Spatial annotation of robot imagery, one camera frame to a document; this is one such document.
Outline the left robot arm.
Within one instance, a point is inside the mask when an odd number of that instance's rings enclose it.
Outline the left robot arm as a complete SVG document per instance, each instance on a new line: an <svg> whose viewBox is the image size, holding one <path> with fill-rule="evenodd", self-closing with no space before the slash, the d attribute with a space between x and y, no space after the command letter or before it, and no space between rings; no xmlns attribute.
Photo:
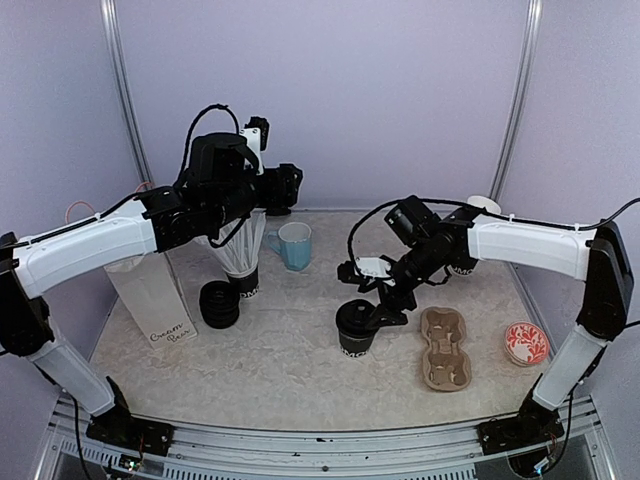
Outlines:
<svg viewBox="0 0 640 480"><path fill-rule="evenodd" d="M291 163L266 168L257 128L199 136L171 186L133 193L103 213L38 236L1 237L1 345L65 389L121 445L140 434L118 386L54 327L43 295L87 272L218 237L256 208L294 206L303 179Z"/></svg>

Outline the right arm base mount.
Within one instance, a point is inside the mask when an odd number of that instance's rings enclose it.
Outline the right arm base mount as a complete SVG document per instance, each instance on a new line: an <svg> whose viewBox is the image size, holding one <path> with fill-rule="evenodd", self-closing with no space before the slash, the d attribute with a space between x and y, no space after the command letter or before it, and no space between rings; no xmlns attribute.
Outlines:
<svg viewBox="0 0 640 480"><path fill-rule="evenodd" d="M484 455L536 445L565 434L558 409L548 410L537 403L533 390L515 415L482 422L477 432Z"/></svg>

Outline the black paper coffee cup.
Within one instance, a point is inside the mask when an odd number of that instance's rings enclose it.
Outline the black paper coffee cup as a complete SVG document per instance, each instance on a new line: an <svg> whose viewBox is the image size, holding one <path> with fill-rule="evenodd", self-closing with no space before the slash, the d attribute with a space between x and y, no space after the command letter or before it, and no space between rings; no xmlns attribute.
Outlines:
<svg viewBox="0 0 640 480"><path fill-rule="evenodd" d="M377 330L367 330L361 325L337 322L339 344L342 352L351 357L364 356L370 349Z"/></svg>

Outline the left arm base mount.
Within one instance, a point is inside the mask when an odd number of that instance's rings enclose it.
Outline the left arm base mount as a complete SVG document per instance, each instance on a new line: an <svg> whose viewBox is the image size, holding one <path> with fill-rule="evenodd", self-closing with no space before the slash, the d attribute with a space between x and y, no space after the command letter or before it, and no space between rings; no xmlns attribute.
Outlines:
<svg viewBox="0 0 640 480"><path fill-rule="evenodd" d="M169 423L133 416L119 386L109 376L106 379L114 393L114 406L101 415L91 416L87 437L138 453L166 457L174 427Z"/></svg>

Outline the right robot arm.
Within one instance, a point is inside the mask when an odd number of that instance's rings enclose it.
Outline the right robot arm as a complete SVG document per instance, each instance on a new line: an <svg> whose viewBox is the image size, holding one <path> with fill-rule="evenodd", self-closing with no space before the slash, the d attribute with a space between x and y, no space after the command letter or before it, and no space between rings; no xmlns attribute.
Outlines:
<svg viewBox="0 0 640 480"><path fill-rule="evenodd" d="M407 252L398 260L351 255L339 277L360 291L377 289L380 303L369 317L370 329L406 324L419 285L439 270L467 274L479 261L535 267L583 282L575 327L511 423L512 436L531 444L627 327L634 277L619 228L613 218L566 225L504 216L486 197L455 201L445 217L430 210L432 203L410 195L383 204L384 220Z"/></svg>

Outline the black plastic cup lid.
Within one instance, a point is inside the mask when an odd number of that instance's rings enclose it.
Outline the black plastic cup lid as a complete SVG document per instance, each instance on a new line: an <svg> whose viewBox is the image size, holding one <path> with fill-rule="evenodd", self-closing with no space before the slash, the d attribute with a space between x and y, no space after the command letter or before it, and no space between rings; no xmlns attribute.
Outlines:
<svg viewBox="0 0 640 480"><path fill-rule="evenodd" d="M367 300L356 299L344 303L336 312L336 326L338 331L352 337L374 336L378 330L368 328L374 305Z"/></svg>

